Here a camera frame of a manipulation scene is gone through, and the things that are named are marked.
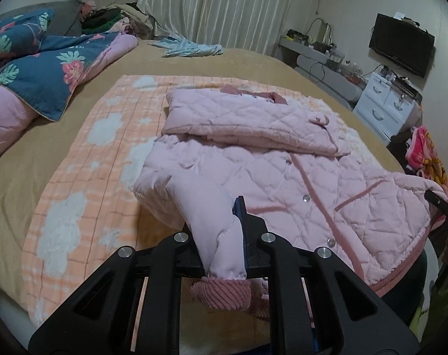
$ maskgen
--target orange plaid blanket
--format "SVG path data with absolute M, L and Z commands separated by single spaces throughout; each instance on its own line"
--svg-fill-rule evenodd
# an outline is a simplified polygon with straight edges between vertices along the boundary
M 166 93 L 176 87 L 220 89 L 228 84 L 277 92 L 289 104 L 300 101 L 330 111 L 322 100 L 236 78 L 123 76 L 89 113 L 35 210 L 22 250 L 25 302 L 34 324 L 41 325 L 120 246 L 144 249 L 173 233 L 131 191 L 165 123 Z M 361 159 L 377 164 L 358 134 L 347 131 Z M 240 319 L 248 324 L 252 318 Z M 242 332 L 246 338 L 241 342 L 247 344 L 235 350 L 251 348 L 259 342 L 258 324 L 251 328 L 253 338 L 241 328 L 223 333 L 224 338 Z M 224 325 L 224 331 L 233 327 Z M 267 334 L 260 336 L 263 343 L 268 340 Z

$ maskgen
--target pink quilted jacket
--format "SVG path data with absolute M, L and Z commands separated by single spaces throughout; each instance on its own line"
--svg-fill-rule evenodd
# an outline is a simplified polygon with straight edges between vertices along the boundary
M 423 250 L 433 211 L 423 195 L 442 188 L 361 166 L 336 113 L 209 89 L 168 100 L 134 192 L 167 226 L 190 227 L 207 273 L 192 290 L 210 307 L 267 315 L 266 282 L 246 280 L 239 195 L 270 231 L 302 249 L 329 246 L 380 296 Z

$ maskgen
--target black television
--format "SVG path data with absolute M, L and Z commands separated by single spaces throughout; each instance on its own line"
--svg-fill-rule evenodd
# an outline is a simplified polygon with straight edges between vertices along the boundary
M 409 22 L 378 14 L 369 47 L 424 78 L 433 55 L 434 36 Z

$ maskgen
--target white drawer cabinet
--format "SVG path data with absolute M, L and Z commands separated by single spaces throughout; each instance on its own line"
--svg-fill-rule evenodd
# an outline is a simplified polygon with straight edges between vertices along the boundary
M 374 72 L 353 113 L 388 145 L 392 136 L 415 125 L 421 108 Z

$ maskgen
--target gray pillow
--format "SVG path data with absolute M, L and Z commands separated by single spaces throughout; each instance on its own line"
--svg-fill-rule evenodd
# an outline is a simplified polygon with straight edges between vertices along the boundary
M 83 2 L 81 0 L 55 1 L 52 3 L 29 5 L 28 7 L 17 8 L 0 14 L 0 21 L 38 9 L 50 8 L 55 11 L 55 15 L 48 25 L 47 35 L 81 36 L 79 14 L 82 6 Z

